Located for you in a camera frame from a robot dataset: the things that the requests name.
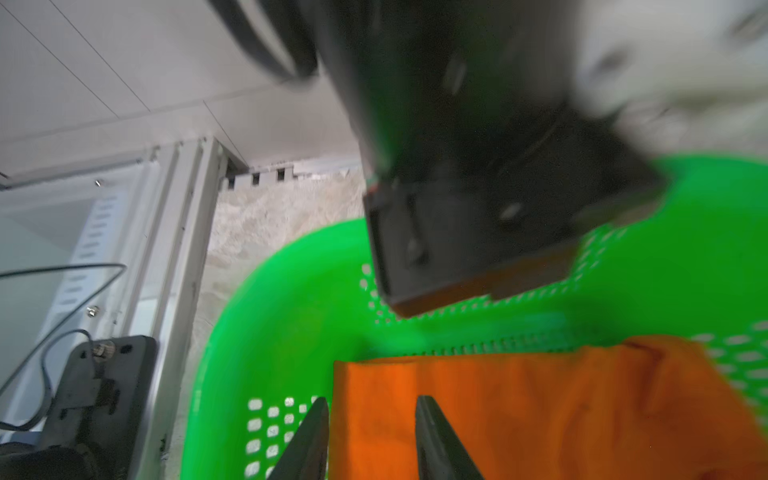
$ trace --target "orange cloth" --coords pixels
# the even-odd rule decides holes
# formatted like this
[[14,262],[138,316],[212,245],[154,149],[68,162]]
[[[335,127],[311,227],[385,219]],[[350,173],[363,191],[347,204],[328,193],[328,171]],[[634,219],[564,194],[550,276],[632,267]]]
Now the orange cloth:
[[703,350],[669,336],[571,354],[337,362],[329,478],[418,478],[435,397],[487,480],[765,480],[768,445]]

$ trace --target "wire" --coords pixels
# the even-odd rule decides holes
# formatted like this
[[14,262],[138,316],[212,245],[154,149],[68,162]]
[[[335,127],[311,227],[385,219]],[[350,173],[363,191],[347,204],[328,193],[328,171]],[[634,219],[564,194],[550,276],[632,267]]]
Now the wire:
[[[18,374],[21,373],[21,371],[24,369],[27,363],[29,363],[29,360],[56,333],[56,330],[60,329],[62,325],[64,325],[70,318],[72,318],[88,302],[93,300],[101,292],[105,291],[112,283],[114,283],[115,280],[120,278],[120,275],[122,275],[123,272],[125,272],[127,267],[123,263],[81,263],[78,265],[58,265],[58,266],[46,266],[42,268],[30,268],[30,269],[24,269],[24,270],[9,270],[7,272],[0,273],[0,280],[2,280],[4,278],[11,278],[14,276],[38,275],[41,273],[63,272],[63,271],[70,271],[70,270],[88,270],[93,268],[119,268],[120,270],[115,275],[110,277],[110,279],[107,280],[102,286],[96,289],[95,292],[93,292],[90,296],[88,296],[87,299],[80,302],[74,309],[72,309],[67,315],[65,315],[61,320],[59,320],[59,322],[56,325],[54,325],[53,328],[51,328],[48,331],[48,333],[46,333],[45,336],[39,342],[37,342],[37,344],[32,348],[32,350],[27,354],[27,356],[18,364],[18,366],[13,371],[13,373],[8,377],[8,379],[6,379],[5,382],[2,384],[2,386],[0,386],[0,396],[2,396],[2,394],[5,393],[5,390],[8,389],[8,387],[13,383],[14,380],[16,380],[16,377],[18,376]],[[48,377],[48,373],[45,370],[45,355],[56,342],[58,342],[61,338],[71,333],[84,333],[88,337],[88,340],[89,342],[91,342],[91,346],[92,346],[93,339],[91,338],[90,333],[81,329],[70,330],[66,333],[61,334],[60,336],[56,337],[56,339],[51,341],[45,347],[45,350],[40,358],[41,372],[43,376],[43,400],[40,404],[40,407],[38,408],[37,412],[32,416],[32,418],[29,419],[27,422],[25,422],[23,425],[12,425],[10,423],[0,422],[0,430],[10,430],[13,432],[26,432],[33,426],[37,425],[40,422],[40,420],[45,416],[45,414],[48,412],[48,408],[50,407],[50,403],[51,403],[51,379]],[[91,348],[91,361],[94,364],[94,374],[95,374],[96,362],[95,360],[93,360],[92,351],[93,349]]]
[[45,417],[45,415],[48,413],[48,410],[51,408],[51,402],[53,400],[51,377],[48,374],[48,370],[45,368],[45,358],[48,356],[48,352],[51,351],[51,347],[53,347],[53,345],[55,345],[59,340],[63,339],[67,335],[71,335],[72,333],[82,333],[88,337],[88,357],[91,359],[91,364],[94,369],[94,378],[96,377],[98,366],[96,365],[96,359],[94,358],[94,340],[93,337],[91,337],[91,334],[88,333],[87,330],[83,329],[74,329],[62,333],[61,335],[48,342],[48,345],[45,346],[42,353],[40,354],[40,371],[43,376],[43,400],[40,402],[38,411],[35,412],[32,418],[27,420],[27,422],[25,422],[23,425],[11,425],[10,423],[0,422],[0,429],[16,429],[16,432],[26,432],[27,430],[37,425],[43,419],[43,417]]

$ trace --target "green plastic basket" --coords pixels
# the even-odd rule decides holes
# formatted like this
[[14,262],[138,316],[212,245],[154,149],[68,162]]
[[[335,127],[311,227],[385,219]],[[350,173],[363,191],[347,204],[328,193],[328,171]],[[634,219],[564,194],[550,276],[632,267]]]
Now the green plastic basket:
[[182,478],[264,478],[333,361],[563,352],[666,333],[707,344],[761,423],[768,412],[768,167],[717,157],[660,162],[667,202],[631,227],[584,238],[571,277],[413,319],[384,305],[366,225],[282,249],[238,289],[197,373]]

